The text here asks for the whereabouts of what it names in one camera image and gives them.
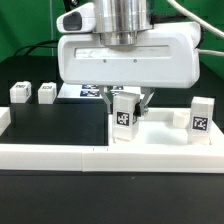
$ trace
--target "white block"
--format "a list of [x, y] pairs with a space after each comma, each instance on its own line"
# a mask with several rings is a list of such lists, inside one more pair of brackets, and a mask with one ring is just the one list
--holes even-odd
[[0, 136], [11, 123], [9, 107], [0, 107]]
[[39, 104], [53, 104], [57, 95], [56, 83], [49, 82], [43, 83], [38, 90], [38, 102]]
[[132, 140], [139, 129], [139, 121], [135, 105], [140, 101], [140, 95], [121, 92], [113, 101], [113, 138]]
[[176, 110], [173, 113], [173, 126], [175, 128], [185, 129], [190, 121], [190, 110]]
[[17, 82], [11, 89], [10, 89], [10, 100], [11, 103], [26, 103], [26, 101], [31, 96], [31, 83], [24, 81], [24, 82]]
[[188, 130], [189, 144], [210, 144], [210, 130], [215, 100], [194, 97], [191, 104], [191, 117]]

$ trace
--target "white tray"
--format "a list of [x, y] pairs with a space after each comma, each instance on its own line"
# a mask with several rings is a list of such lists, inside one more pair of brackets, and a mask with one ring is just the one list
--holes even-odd
[[172, 126], [174, 110], [151, 108], [132, 142], [109, 146], [0, 145], [0, 169], [224, 173], [224, 135], [212, 123], [210, 145], [188, 145]]

